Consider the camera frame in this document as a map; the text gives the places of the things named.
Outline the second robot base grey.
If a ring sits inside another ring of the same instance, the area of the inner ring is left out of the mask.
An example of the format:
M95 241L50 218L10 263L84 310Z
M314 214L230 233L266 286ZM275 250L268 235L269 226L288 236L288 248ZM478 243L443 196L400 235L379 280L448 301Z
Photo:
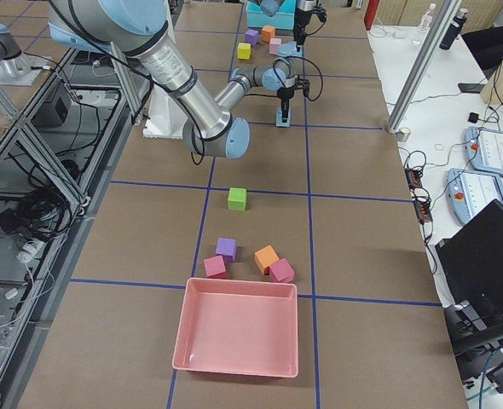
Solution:
M25 55L9 29L0 24L0 84L31 86L44 63Z

